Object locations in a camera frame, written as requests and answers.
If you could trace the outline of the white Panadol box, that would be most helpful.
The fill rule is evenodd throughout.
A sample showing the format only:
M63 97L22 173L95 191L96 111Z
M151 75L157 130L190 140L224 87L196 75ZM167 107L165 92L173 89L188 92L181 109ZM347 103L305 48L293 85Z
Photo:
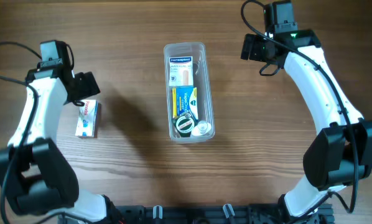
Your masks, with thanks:
M93 138L95 136L98 102L96 100L82 100L81 102L84 105L79 107L75 136L79 138Z

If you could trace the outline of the clear plastic container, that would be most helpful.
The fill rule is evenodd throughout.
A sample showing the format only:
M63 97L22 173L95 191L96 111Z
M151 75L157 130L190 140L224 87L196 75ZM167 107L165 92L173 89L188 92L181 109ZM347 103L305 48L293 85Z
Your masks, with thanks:
M197 87L197 104L199 121L207 121L212 125L212 130L204 136L190 136L188 138L180 137L175 130L172 117L172 89L178 88L169 86L169 58L170 57L193 57L193 86ZM215 120L212 105L212 93L210 88L210 77L207 67L205 46L201 42L184 42L176 44L167 44L164 47L164 66L165 66L165 90L167 97L167 112L169 122L169 136L171 140L179 144L188 144L204 142L215 135Z

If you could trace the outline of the white Hansaplast plaster box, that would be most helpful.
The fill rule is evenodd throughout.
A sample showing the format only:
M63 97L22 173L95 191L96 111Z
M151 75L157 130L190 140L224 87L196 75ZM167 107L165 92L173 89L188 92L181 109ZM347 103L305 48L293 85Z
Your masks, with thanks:
M169 58L169 86L193 86L193 57Z

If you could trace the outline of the blue VapoDrops lozenge box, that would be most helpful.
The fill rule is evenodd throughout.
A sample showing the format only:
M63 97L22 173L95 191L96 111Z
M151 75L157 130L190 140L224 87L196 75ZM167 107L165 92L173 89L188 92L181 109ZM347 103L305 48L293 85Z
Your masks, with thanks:
M184 112L191 112L198 119L197 87L178 87L172 89L173 112L175 118Z

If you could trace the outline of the small white bottle clear cap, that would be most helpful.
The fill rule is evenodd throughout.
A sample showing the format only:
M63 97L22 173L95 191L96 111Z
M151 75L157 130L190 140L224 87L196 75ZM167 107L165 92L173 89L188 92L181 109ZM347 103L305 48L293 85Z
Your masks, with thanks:
M212 130L212 125L207 121L199 121L192 129L192 136L204 136Z

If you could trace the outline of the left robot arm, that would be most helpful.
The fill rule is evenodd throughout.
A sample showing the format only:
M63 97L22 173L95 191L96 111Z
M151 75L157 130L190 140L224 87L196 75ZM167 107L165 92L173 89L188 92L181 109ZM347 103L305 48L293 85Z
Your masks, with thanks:
M73 73L71 47L59 40L40 43L40 62L23 81L27 99L7 148L0 150L0 213L5 204L16 215L42 215L43 222L117 223L121 214L105 195L79 188L77 176L56 145L62 107L83 106L100 93L91 72Z

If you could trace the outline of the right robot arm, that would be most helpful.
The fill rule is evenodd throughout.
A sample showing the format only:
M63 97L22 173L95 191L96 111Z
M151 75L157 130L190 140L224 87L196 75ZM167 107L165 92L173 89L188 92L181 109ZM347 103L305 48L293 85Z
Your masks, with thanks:
M264 32L252 27L241 58L284 70L298 87L317 135L303 156L304 175L281 195L272 217L281 223L319 217L319 207L351 188L343 208L352 213L359 181L372 171L372 121L352 105L325 59L315 32L300 30L290 1L263 4Z

